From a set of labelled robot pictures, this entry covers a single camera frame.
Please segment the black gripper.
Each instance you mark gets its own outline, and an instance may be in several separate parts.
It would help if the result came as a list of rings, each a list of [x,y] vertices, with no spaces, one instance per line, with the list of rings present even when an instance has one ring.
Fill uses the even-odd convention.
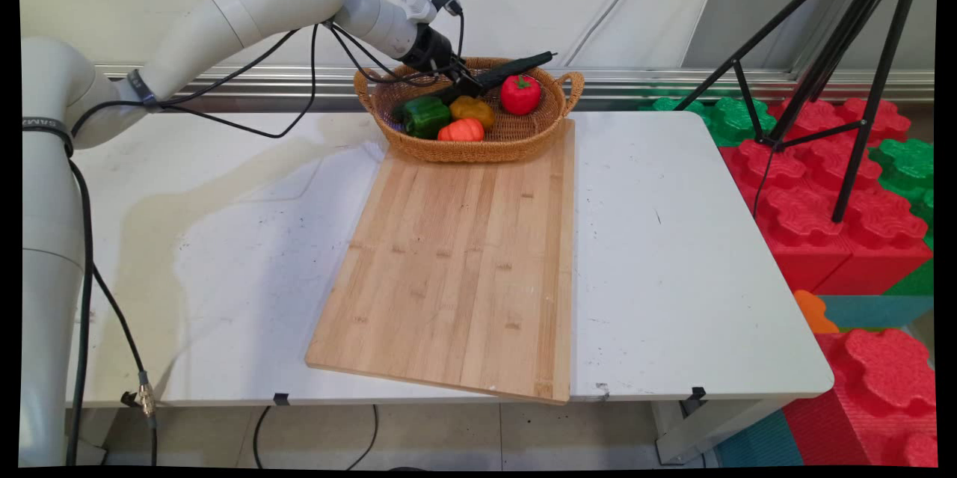
[[[438,76],[451,80],[447,100],[478,97],[483,91],[482,83],[473,76],[461,53],[452,49],[447,37],[424,22],[416,24],[416,40],[404,56],[404,65],[414,71],[404,76],[404,83],[426,87],[428,83],[435,83]]]

